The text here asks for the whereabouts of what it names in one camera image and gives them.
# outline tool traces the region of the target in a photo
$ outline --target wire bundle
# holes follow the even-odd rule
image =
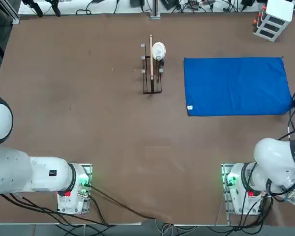
[[[252,176],[252,173],[256,167],[257,163],[254,164],[253,168],[251,169],[251,172],[249,174],[249,177],[248,177],[248,181],[247,183],[249,184],[250,182],[250,179],[251,179],[251,176]],[[242,211],[241,211],[241,215],[240,215],[240,221],[239,221],[239,224],[237,226],[232,226],[232,229],[230,230],[227,230],[227,231],[224,231],[224,232],[219,232],[219,231],[216,231],[216,230],[213,230],[211,227],[207,226],[207,228],[209,228],[210,230],[216,232],[216,233],[219,233],[219,234],[226,234],[225,236],[228,236],[230,235],[232,232],[236,232],[236,231],[243,231],[244,233],[248,234],[248,235],[255,235],[255,234],[258,234],[263,225],[264,225],[264,221],[265,219],[267,218],[268,214],[270,213],[271,209],[272,209],[272,206],[273,206],[273,198],[268,196],[268,195],[265,195],[261,201],[261,208],[260,208],[260,214],[258,215],[257,219],[249,224],[249,225],[245,225],[247,219],[248,219],[248,216],[249,216],[249,213],[252,211],[252,209],[254,208],[254,206],[259,203],[259,202],[255,202],[251,208],[249,209],[248,213],[246,214],[245,216],[245,219],[243,221],[243,209],[244,209],[244,206],[245,206],[245,202],[246,202],[246,197],[247,197],[247,192],[248,190],[246,190],[245,192],[245,196],[244,196],[244,201],[243,201],[243,204],[242,204]],[[267,201],[268,199],[270,199],[270,204],[269,206],[267,207],[267,209],[265,210],[265,207],[267,205]],[[248,232],[248,231],[245,231],[245,229],[251,229],[251,228],[255,228],[255,227],[258,227],[259,226],[259,229],[255,232]]]
[[[179,226],[175,226],[175,225],[172,225],[172,224],[169,224],[169,223],[165,223],[163,225],[162,229],[159,229],[158,226],[157,226],[157,220],[155,220],[155,225],[156,225],[157,230],[161,233],[161,236],[164,236],[167,232],[171,232],[171,236],[173,236],[174,235],[174,229],[176,229],[176,231],[177,231],[176,236],[185,236],[188,233],[191,233],[191,232],[195,231],[198,228],[198,226],[194,226],[194,227],[191,227],[189,229],[185,229],[185,228],[182,228],[182,227],[179,227]]]

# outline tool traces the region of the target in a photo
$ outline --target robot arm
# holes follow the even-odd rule
[[[244,213],[258,202],[254,207],[254,213],[257,214],[262,195],[265,193],[271,195],[287,192],[280,197],[295,205],[295,141],[263,139],[255,146],[254,159],[256,166],[253,171],[255,163],[236,163],[228,175],[235,213],[241,214],[246,193]]]
[[[0,98],[0,144],[10,135],[13,115]],[[68,214],[87,213],[90,174],[81,164],[68,164],[57,157],[29,157],[26,153],[0,146],[0,194],[57,192],[58,210]]]

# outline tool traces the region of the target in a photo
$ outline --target blue cloth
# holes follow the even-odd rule
[[[184,59],[190,116],[280,115],[291,94],[282,58]]]

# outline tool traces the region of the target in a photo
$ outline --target cable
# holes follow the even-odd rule
[[[181,2],[182,0],[179,0],[179,2],[177,3],[177,5],[175,6],[175,8],[173,9],[173,11],[172,11],[172,13],[177,9],[180,9],[181,11],[182,11],[182,9],[181,9],[181,6],[180,6],[180,2]]]
[[[92,12],[91,12],[91,10],[88,9],[88,7],[89,7],[89,5],[91,5],[92,3],[94,3],[94,0],[90,1],[90,2],[87,4],[87,6],[86,6],[85,9],[78,9],[78,10],[76,10],[75,15],[78,15],[78,12],[79,12],[79,11],[85,11],[86,14],[87,14],[88,16],[91,15]]]
[[[130,212],[136,214],[137,216],[140,216],[140,217],[145,218],[145,219],[152,219],[152,220],[155,219],[154,217],[143,215],[143,214],[141,214],[141,213],[139,213],[139,212],[137,212],[137,211],[131,209],[130,207],[126,206],[125,204],[122,204],[122,203],[118,202],[118,201],[115,200],[114,198],[110,197],[109,195],[107,195],[106,193],[102,192],[101,190],[99,190],[99,189],[93,187],[92,185],[85,184],[84,186],[85,186],[85,187],[90,187],[90,188],[94,189],[95,191],[99,192],[100,194],[104,195],[104,196],[107,197],[108,199],[110,199],[110,200],[112,200],[113,202],[115,202],[115,203],[116,203],[117,205],[119,205],[120,207],[123,207],[123,208],[127,209],[128,211],[130,211]]]
[[[211,5],[211,3],[209,2],[209,0],[207,0],[208,5],[210,6],[211,12],[213,12],[213,4]]]
[[[225,1],[225,0],[218,0],[218,1],[223,1],[223,2],[228,3],[229,5],[232,6],[232,8],[234,9],[234,11],[237,11],[237,12],[238,12],[238,8],[236,8],[231,2],[229,2],[229,1]]]
[[[148,7],[149,7],[149,10],[152,12],[153,10],[152,10],[152,8],[151,8],[151,6],[150,6],[148,0],[147,0],[147,5],[148,5]]]
[[[98,230],[97,228],[95,228],[95,227],[93,227],[93,226],[91,226],[91,225],[86,225],[86,227],[95,230],[96,232],[98,232],[98,233],[101,234],[102,236],[105,236],[100,230]]]
[[[15,200],[17,201],[18,203],[20,204],[23,204],[23,205],[26,205],[26,206],[29,206],[29,207],[36,207],[36,208],[39,208],[40,210],[44,211],[44,210],[47,210],[49,212],[52,212],[52,210],[48,209],[48,208],[44,208],[44,207],[39,207],[38,205],[32,203],[30,200],[28,200],[27,198],[25,198],[26,201],[28,201],[30,204],[27,204],[27,203],[24,203],[22,201],[20,201],[19,199],[17,199],[12,193],[10,193],[10,196]],[[62,223],[59,219],[57,219],[56,217],[54,217],[52,214],[50,214],[49,212],[46,212],[48,215],[50,215],[52,218],[54,218],[56,221],[58,221],[60,224],[62,225],[69,225],[69,226],[72,226],[74,227],[74,225],[70,224],[62,215],[59,215],[59,217],[61,217],[65,223],[67,224],[64,224]]]
[[[114,14],[115,14],[116,11],[117,11],[118,3],[119,3],[119,0],[116,0],[116,7],[115,7],[115,10],[114,10]]]
[[[201,8],[203,11],[207,12],[203,7],[199,6],[199,8]]]
[[[111,228],[113,228],[115,226],[116,225],[111,225],[110,227],[108,227],[108,228],[106,228],[106,229],[104,229],[104,230],[102,230],[102,231],[100,231],[100,232],[98,232],[98,233],[96,233],[94,235],[89,235],[89,236],[97,236],[97,235],[103,234],[106,230],[109,230],[109,229],[111,229]]]
[[[282,139],[286,138],[287,136],[289,136],[289,135],[291,135],[291,134],[294,134],[294,133],[295,133],[295,130],[293,130],[293,131],[291,131],[291,132],[289,132],[289,133],[283,135],[283,136],[282,136],[281,138],[279,138],[278,140],[282,140]]]
[[[63,227],[60,227],[59,225],[55,225],[56,227],[58,227],[59,229],[62,229],[63,231],[66,231],[67,233],[64,235],[64,236],[67,236],[67,235],[73,235],[73,236],[79,236],[79,235],[76,235],[76,234],[74,234],[74,233],[72,233],[72,231],[74,230],[74,229],[76,229],[77,227],[75,227],[75,228],[73,228],[73,229],[71,229],[71,230],[66,230],[66,229],[64,229]]]
[[[47,12],[49,12],[49,10],[51,9],[51,7],[52,7],[52,6],[50,6],[49,9],[48,9],[43,15],[45,15]]]
[[[93,198],[91,195],[89,195],[88,197],[89,197],[89,198],[93,201],[93,203],[95,204],[95,206],[96,206],[96,208],[97,208],[97,211],[98,211],[98,214],[99,214],[99,217],[100,217],[102,223],[103,223],[104,225],[108,226],[108,224],[107,224],[107,222],[105,221],[104,216],[103,216],[103,214],[102,214],[102,212],[101,212],[101,210],[100,210],[100,208],[99,208],[99,205],[98,205],[97,201],[95,200],[95,198]]]
[[[15,201],[13,201],[12,199],[8,198],[7,196],[5,196],[4,194],[0,194],[0,196],[2,196],[3,198],[5,198],[7,201],[11,202],[12,204],[18,206],[18,207],[21,207],[21,208],[25,208],[25,209],[29,209],[29,210],[32,210],[32,211],[36,211],[36,212],[39,212],[39,213],[45,213],[44,211],[42,210],[38,210],[34,207],[29,207],[29,206],[24,206],[22,204],[19,204],[19,203],[16,203]],[[73,218],[77,218],[77,219],[80,219],[80,220],[85,220],[85,221],[88,221],[88,222],[91,222],[91,223],[95,223],[95,224],[99,224],[99,225],[103,225],[105,226],[104,224],[100,223],[100,222],[97,222],[97,221],[94,221],[94,220],[90,220],[90,219],[87,219],[87,218],[83,218],[83,217],[79,217],[79,216],[76,216],[76,215],[72,215],[72,214],[66,214],[66,213],[63,213],[63,212],[56,212],[56,211],[53,211],[53,210],[50,210],[49,209],[49,213],[50,214],[56,214],[56,215],[66,215],[66,216],[70,216],[70,217],[73,217]]]

